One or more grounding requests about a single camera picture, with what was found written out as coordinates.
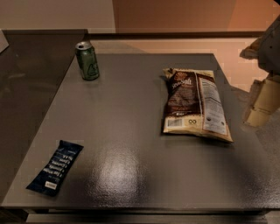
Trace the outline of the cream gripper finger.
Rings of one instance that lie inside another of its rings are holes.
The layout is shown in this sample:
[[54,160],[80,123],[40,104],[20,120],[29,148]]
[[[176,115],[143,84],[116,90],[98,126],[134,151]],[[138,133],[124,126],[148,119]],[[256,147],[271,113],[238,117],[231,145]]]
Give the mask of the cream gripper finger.
[[240,56],[247,60],[257,60],[261,39],[257,38],[253,43],[243,49]]
[[263,126],[280,108],[280,75],[270,73],[264,80],[254,80],[243,122],[252,127]]

